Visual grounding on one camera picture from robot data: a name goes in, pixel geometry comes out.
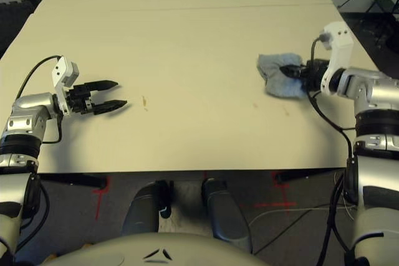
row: red tape mark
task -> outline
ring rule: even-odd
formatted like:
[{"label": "red tape mark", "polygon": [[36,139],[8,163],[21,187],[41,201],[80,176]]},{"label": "red tape mark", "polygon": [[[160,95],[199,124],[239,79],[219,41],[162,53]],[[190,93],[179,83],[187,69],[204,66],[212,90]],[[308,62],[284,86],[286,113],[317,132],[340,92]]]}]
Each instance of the red tape mark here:
[{"label": "red tape mark", "polygon": [[277,182],[276,175],[277,175],[278,173],[279,173],[278,171],[273,171],[273,172],[272,172],[272,179],[273,179],[273,186],[274,186],[275,188],[280,188],[280,190],[281,190],[282,201],[283,201],[283,205],[282,205],[282,206],[284,206],[284,207],[296,206],[296,202],[289,202],[289,201],[287,200],[286,188],[289,188],[289,184],[288,184],[288,183],[279,184],[279,183]]},{"label": "red tape mark", "polygon": [[101,206],[102,196],[104,194],[108,193],[109,190],[110,190],[110,181],[111,181],[110,177],[107,176],[107,185],[105,186],[105,188],[93,190],[94,194],[98,194],[99,195],[99,199],[97,201],[97,209],[95,211],[95,220],[96,221],[99,219],[99,215],[100,215],[100,206]]}]

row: blue cloth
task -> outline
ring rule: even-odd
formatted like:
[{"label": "blue cloth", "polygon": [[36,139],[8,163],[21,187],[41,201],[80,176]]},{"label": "blue cloth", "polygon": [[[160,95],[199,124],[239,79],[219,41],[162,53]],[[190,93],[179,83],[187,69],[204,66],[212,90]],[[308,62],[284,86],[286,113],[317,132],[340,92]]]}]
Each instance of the blue cloth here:
[{"label": "blue cloth", "polygon": [[285,76],[280,67],[283,65],[300,65],[302,59],[294,53],[263,55],[257,59],[257,69],[266,83],[266,92],[279,98],[304,98],[300,79]]}]

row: floor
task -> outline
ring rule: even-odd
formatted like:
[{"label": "floor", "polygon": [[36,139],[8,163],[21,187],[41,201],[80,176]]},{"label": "floor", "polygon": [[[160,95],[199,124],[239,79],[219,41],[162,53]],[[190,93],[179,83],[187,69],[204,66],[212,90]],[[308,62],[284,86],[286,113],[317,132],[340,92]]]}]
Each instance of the floor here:
[{"label": "floor", "polygon": [[[22,28],[30,10],[29,3],[26,2],[0,4],[0,57]],[[372,21],[357,26],[356,18],[347,18],[347,22],[378,68],[399,78],[396,66],[399,55],[384,44],[390,29],[387,29],[387,33],[376,44],[378,30],[381,29],[377,23]],[[239,203],[248,222],[263,212],[278,211],[263,215],[251,225],[254,251],[257,251],[303,213],[290,209],[327,204],[334,185],[334,173],[298,179],[282,186],[273,180],[274,175],[273,171],[108,174],[108,189],[100,194],[93,188],[45,181],[44,186],[50,195],[49,217],[39,233],[18,252],[17,259],[39,264],[50,254],[66,254],[84,244],[94,244],[119,236],[135,193],[157,179],[174,180],[176,190],[172,216],[160,222],[160,231],[211,235],[200,198],[201,182],[209,177],[227,181],[231,194]],[[33,223],[23,230],[21,240],[37,225],[43,211],[44,201]],[[308,213],[261,251],[258,257],[274,266],[314,265],[324,237],[326,219],[327,211]],[[353,221],[345,209],[338,211],[337,225],[348,244]],[[335,237],[330,239],[324,265],[343,265],[343,251]]]}]

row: silver robot arm segment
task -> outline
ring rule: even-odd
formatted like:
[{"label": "silver robot arm segment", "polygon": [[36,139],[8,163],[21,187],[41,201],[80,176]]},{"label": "silver robot arm segment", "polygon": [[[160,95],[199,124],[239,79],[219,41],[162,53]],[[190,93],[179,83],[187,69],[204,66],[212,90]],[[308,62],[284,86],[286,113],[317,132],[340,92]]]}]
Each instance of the silver robot arm segment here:
[{"label": "silver robot arm segment", "polygon": [[78,75],[75,63],[59,57],[52,71],[56,94],[23,96],[17,98],[12,106],[0,137],[0,265],[13,264],[21,221],[31,218],[39,209],[41,184],[37,158],[47,120],[57,119],[60,140],[63,116],[69,116],[72,112],[98,115],[127,103],[121,100],[92,103],[91,91],[108,90],[118,84],[109,80],[84,83],[64,90],[72,86]]}]

